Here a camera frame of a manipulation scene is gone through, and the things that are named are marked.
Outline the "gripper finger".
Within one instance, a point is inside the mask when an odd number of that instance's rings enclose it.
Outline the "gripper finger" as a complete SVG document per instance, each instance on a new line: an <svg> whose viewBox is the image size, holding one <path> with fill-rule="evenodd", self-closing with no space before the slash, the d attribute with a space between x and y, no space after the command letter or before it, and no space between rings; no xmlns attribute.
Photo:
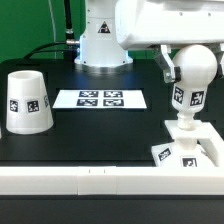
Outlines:
<svg viewBox="0 0 224 224"><path fill-rule="evenodd" d="M216 53L216 59L218 63L216 78L224 77L224 44L220 44L219 49Z"/></svg>

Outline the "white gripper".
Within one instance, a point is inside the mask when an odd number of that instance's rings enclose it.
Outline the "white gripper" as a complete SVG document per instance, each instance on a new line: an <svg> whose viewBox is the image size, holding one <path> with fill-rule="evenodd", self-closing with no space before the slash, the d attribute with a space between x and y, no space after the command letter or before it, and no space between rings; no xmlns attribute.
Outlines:
<svg viewBox="0 0 224 224"><path fill-rule="evenodd" d="M125 50L158 45L153 58L164 82L179 82L180 67L170 57L171 46L223 43L224 0L118 0L115 27Z"/></svg>

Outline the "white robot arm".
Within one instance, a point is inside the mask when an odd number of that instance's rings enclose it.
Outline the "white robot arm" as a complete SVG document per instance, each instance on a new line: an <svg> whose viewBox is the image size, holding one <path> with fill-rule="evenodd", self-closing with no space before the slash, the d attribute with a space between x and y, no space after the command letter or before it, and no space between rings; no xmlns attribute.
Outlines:
<svg viewBox="0 0 224 224"><path fill-rule="evenodd" d="M86 28L75 63L94 72L132 62L128 53L151 50L167 83L178 81L174 49L202 44L224 77L224 0L85 0Z"/></svg>

